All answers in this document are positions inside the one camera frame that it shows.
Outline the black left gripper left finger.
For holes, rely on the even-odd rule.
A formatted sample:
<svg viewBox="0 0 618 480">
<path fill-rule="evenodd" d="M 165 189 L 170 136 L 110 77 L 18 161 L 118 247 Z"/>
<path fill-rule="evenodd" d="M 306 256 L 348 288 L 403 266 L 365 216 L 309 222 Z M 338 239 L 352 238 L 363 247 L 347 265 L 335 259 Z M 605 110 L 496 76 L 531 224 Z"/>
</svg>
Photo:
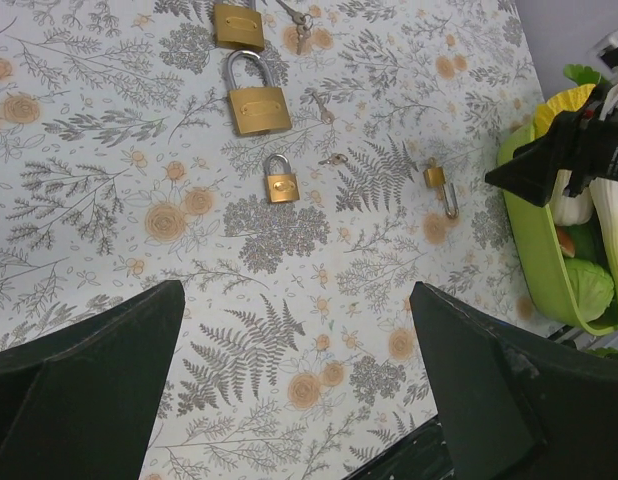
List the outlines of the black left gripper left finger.
<svg viewBox="0 0 618 480">
<path fill-rule="evenodd" d="M 185 308 L 164 281 L 0 352 L 0 479 L 137 479 Z"/>
</svg>

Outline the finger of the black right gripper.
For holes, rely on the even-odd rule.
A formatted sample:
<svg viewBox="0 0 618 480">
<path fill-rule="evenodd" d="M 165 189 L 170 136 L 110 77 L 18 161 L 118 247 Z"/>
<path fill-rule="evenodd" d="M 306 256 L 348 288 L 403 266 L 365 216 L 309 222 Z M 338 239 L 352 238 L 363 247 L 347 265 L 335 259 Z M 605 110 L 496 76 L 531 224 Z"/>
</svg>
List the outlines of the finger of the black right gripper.
<svg viewBox="0 0 618 480">
<path fill-rule="evenodd" d="M 549 203 L 560 170 L 573 173 L 563 194 L 576 197 L 589 186 L 582 150 L 582 111 L 559 113 L 548 132 L 518 147 L 510 161 L 489 171 L 485 181 L 534 206 Z"/>
</svg>

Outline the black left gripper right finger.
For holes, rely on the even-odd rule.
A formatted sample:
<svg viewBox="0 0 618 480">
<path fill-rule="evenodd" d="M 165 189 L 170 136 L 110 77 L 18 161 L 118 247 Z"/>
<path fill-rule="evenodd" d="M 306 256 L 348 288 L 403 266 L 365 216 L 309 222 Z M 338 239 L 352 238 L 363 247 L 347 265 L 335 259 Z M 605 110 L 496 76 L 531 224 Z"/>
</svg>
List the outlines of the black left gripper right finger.
<svg viewBox="0 0 618 480">
<path fill-rule="evenodd" d="M 459 479 L 618 479 L 618 360 L 493 318 L 429 284 L 414 326 Z"/>
</svg>

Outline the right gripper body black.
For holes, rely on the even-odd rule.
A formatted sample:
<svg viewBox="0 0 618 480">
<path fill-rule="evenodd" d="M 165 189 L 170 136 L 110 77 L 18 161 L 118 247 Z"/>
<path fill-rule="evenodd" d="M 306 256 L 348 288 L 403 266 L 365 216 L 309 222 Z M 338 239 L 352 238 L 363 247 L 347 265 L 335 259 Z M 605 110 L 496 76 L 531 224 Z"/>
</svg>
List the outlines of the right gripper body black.
<svg viewBox="0 0 618 480">
<path fill-rule="evenodd" d="M 570 168 L 564 195 L 579 195 L 597 178 L 618 182 L 618 83 L 596 86 L 577 111 Z"/>
</svg>

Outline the small brass padlock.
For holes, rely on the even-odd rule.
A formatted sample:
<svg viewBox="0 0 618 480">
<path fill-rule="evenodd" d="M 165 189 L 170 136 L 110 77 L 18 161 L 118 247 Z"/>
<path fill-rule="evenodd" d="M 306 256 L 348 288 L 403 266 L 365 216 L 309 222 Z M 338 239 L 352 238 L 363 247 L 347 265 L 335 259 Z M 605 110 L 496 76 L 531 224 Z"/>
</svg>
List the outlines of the small brass padlock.
<svg viewBox="0 0 618 480">
<path fill-rule="evenodd" d="M 274 173 L 272 167 L 279 164 L 281 173 Z M 289 160 L 282 154 L 275 153 L 263 162 L 268 199 L 272 204 L 295 202 L 300 199 L 296 175 L 291 170 Z"/>
<path fill-rule="evenodd" d="M 446 180 L 444 169 L 438 165 L 434 157 L 428 159 L 428 166 L 423 176 L 426 186 L 441 196 L 445 215 L 449 219 L 456 219 L 459 216 L 459 206 L 454 185 Z"/>
</svg>

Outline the silver key of small padlock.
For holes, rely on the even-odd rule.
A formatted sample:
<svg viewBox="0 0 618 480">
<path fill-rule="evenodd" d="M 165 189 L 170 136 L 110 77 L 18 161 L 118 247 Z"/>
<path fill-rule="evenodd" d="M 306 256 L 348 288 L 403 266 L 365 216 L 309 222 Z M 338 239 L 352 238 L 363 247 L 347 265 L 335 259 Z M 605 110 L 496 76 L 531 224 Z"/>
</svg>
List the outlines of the silver key of small padlock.
<svg viewBox="0 0 618 480">
<path fill-rule="evenodd" d="M 341 165 L 348 162 L 348 157 L 345 154 L 335 153 L 329 158 L 318 162 L 319 165 Z"/>
</svg>

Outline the large brass padlock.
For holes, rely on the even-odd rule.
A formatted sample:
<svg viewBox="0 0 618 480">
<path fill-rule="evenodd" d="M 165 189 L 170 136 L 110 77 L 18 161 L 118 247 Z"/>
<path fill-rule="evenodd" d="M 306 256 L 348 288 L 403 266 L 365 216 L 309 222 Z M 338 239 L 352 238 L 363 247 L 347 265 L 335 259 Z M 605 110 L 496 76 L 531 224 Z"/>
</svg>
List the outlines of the large brass padlock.
<svg viewBox="0 0 618 480">
<path fill-rule="evenodd" d="M 263 74 L 262 86 L 237 86 L 233 67 L 239 59 L 251 61 L 260 69 Z M 225 62 L 225 74 L 228 99 L 240 136 L 288 131 L 292 128 L 283 90 L 275 84 L 268 65 L 258 53 L 250 50 L 232 52 Z"/>
<path fill-rule="evenodd" d="M 218 47 L 232 50 L 247 49 L 256 53 L 265 49 L 262 16 L 254 0 L 241 5 L 216 1 L 213 14 Z"/>
</svg>

